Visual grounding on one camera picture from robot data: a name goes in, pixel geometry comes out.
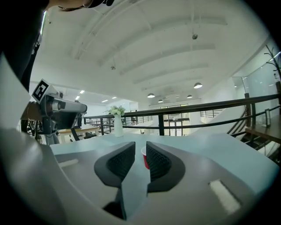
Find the white vase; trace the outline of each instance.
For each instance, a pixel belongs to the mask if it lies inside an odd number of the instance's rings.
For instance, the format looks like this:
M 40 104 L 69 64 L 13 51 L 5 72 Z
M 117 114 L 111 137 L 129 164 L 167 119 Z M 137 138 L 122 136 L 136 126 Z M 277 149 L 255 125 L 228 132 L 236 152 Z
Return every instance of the white vase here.
M 122 137 L 124 135 L 121 115 L 114 115 L 114 135 L 116 137 Z

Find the person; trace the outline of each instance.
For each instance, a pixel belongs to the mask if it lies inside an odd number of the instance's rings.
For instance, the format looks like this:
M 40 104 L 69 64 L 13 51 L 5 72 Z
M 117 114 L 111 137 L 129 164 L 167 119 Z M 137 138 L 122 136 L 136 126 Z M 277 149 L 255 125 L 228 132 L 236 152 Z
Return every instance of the person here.
M 27 91 L 29 91 L 33 63 L 40 46 L 38 40 L 44 11 L 54 6 L 59 6 L 61 11 L 73 11 L 95 7 L 103 2 L 104 0 L 17 1 L 12 6 L 12 13 L 1 14 L 1 21 L 4 22 L 4 28 L 1 31 L 5 35 L 1 37 L 3 46 L 0 48 L 0 54 L 4 53 L 10 67 Z M 1 3 L 1 8 L 11 8 L 11 2 L 4 1 Z M 41 121 L 39 106 L 35 102 L 30 102 L 21 119 Z

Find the red cup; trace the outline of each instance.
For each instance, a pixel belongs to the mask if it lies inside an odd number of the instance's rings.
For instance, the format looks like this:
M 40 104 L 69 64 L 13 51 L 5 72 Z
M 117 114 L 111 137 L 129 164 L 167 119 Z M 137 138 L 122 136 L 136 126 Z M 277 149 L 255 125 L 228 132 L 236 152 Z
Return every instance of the red cup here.
M 147 161 L 146 161 L 146 147 L 143 147 L 143 148 L 141 149 L 141 154 L 144 156 L 144 165 L 145 165 L 145 167 L 146 167 L 147 169 L 149 169 L 148 163 L 147 163 Z

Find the wooden desk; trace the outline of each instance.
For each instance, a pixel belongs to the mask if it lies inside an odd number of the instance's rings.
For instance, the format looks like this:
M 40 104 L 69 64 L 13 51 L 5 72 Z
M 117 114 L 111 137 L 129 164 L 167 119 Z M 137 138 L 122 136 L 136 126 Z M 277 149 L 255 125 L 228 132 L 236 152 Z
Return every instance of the wooden desk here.
M 92 132 L 95 131 L 96 136 L 98 136 L 98 127 L 91 127 L 91 128 L 85 128 L 85 129 L 81 129 L 81 128 L 75 128 L 75 131 L 77 134 L 83 134 L 83 136 L 85 137 L 85 133 L 86 132 Z M 70 129 L 64 129 L 64 130 L 59 130 L 58 131 L 59 134 L 61 135 L 61 142 L 65 143 L 65 136 L 66 135 L 70 135 L 72 134 Z
M 260 124 L 256 124 L 255 127 L 247 127 L 245 131 L 281 144 L 281 115 L 271 118 L 270 127 L 263 127 Z

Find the smoke detector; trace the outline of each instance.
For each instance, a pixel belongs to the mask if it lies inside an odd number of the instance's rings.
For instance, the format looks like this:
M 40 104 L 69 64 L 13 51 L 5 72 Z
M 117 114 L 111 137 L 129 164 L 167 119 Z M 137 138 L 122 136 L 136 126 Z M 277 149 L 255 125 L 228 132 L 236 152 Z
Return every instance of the smoke detector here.
M 195 33 L 195 34 L 192 35 L 193 40 L 196 40 L 197 38 L 198 38 L 198 34 Z

